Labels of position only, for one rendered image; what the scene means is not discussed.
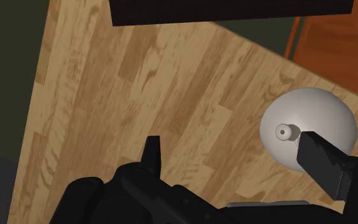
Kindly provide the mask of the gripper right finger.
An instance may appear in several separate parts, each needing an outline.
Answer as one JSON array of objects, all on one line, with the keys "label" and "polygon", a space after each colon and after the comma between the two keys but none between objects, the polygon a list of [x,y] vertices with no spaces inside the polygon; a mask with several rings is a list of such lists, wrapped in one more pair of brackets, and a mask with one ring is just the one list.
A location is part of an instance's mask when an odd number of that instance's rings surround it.
[{"label": "gripper right finger", "polygon": [[306,131],[300,134],[296,160],[333,200],[345,202],[343,223],[358,224],[358,157]]}]

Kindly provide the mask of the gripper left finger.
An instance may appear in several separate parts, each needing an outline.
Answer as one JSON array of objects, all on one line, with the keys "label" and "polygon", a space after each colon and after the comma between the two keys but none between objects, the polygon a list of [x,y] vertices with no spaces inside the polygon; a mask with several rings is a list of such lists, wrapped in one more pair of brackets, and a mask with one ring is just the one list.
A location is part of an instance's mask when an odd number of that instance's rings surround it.
[{"label": "gripper left finger", "polygon": [[141,160],[119,166],[107,183],[85,177],[68,184],[49,224],[238,224],[160,174],[160,137],[149,136]]}]

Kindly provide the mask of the white round vase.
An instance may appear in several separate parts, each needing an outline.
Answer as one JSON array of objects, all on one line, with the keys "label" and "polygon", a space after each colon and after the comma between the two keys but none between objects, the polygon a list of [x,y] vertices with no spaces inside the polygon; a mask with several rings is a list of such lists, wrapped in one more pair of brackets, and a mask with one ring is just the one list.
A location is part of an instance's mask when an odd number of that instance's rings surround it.
[{"label": "white round vase", "polygon": [[357,141],[353,112],[333,93],[299,88],[284,93],[266,109],[259,133],[269,154],[286,168],[303,172],[296,156],[300,134],[314,131],[347,155]]}]

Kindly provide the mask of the orange wooden chair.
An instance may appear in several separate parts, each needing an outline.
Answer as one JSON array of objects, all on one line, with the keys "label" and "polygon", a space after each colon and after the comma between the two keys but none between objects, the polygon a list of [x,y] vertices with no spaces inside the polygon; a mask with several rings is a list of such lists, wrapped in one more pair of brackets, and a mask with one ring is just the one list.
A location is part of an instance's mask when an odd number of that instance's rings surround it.
[{"label": "orange wooden chair", "polygon": [[358,0],[351,14],[296,17],[284,57],[358,94]]}]

